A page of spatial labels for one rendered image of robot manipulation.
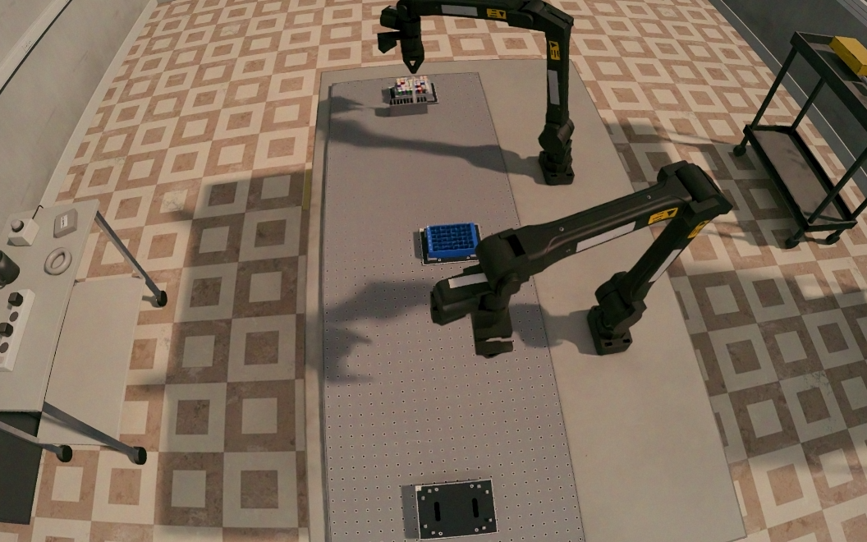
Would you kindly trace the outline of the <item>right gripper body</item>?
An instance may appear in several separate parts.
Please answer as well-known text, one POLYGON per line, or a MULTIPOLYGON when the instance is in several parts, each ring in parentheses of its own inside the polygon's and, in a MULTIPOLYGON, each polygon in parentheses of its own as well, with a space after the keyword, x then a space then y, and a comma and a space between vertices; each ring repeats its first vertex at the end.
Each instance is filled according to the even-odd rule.
POLYGON ((411 38, 413 38, 413 51, 414 52, 401 53, 402 54, 402 60, 418 59, 418 57, 419 57, 419 59, 421 57, 424 59, 424 47, 422 44, 421 33, 416 35, 416 37, 411 37, 411 38))

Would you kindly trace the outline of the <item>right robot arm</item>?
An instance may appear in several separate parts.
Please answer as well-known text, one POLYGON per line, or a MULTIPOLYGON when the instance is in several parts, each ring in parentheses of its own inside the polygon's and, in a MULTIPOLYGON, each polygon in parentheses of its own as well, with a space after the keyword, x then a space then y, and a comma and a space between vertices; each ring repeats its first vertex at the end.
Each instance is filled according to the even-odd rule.
POLYGON ((574 180, 570 136, 575 127, 568 111, 569 48, 574 18, 542 0, 399 0, 396 6, 381 11, 381 25, 396 31, 377 33, 379 51, 386 53, 400 40, 402 53, 414 52, 411 37, 421 33, 421 16, 489 19, 544 32, 547 112, 544 131, 538 138, 544 149, 539 157, 549 182, 574 180))

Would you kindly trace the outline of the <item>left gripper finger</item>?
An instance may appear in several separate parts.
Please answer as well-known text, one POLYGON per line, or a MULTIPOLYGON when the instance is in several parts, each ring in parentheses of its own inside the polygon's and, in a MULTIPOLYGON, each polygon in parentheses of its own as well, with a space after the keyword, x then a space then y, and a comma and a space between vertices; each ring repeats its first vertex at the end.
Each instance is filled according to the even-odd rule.
POLYGON ((502 351, 501 352, 486 353, 486 354, 477 354, 476 353, 476 355, 477 356, 483 356, 484 358, 489 359, 489 358, 494 358, 495 356, 500 356, 500 354, 502 354, 502 353, 507 353, 507 352, 513 351, 512 341, 501 342, 501 344, 502 344, 502 351))

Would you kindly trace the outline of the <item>blue tube carrier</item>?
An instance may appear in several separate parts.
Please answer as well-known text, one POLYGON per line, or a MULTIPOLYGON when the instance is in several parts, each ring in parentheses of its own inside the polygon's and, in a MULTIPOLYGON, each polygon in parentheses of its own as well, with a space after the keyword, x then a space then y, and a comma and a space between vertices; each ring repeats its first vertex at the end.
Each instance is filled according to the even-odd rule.
POLYGON ((475 248, 478 242, 474 223, 426 226, 426 234, 429 258, 448 258, 476 254, 475 248))

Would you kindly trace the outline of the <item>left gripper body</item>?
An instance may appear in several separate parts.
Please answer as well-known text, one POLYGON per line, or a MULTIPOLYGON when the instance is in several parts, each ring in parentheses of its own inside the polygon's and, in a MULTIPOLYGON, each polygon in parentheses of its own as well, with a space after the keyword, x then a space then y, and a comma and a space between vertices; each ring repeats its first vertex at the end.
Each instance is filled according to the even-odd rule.
POLYGON ((489 338, 511 338, 512 327, 510 313, 508 313, 508 304, 498 310, 489 310, 482 304, 479 304, 486 311, 496 312, 493 328, 473 329, 474 342, 477 354, 486 354, 502 351, 501 341, 486 342, 489 338))

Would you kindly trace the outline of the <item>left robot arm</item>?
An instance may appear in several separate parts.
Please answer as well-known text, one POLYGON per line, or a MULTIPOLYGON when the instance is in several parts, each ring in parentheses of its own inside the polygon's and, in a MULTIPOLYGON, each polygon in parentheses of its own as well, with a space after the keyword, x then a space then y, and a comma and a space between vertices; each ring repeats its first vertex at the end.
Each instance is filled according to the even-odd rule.
POLYGON ((628 328, 647 309, 643 300, 649 289, 705 225, 732 210, 699 164, 667 164, 659 169, 657 183, 565 218, 484 238, 475 248, 479 264, 435 284, 430 319, 443 326, 470 314, 473 329, 493 328, 496 312, 484 310, 478 302, 490 310, 502 309, 520 291, 521 282, 552 264, 673 218, 629 272, 615 273, 594 293, 599 304, 589 313, 600 350, 629 347, 633 340, 628 328))

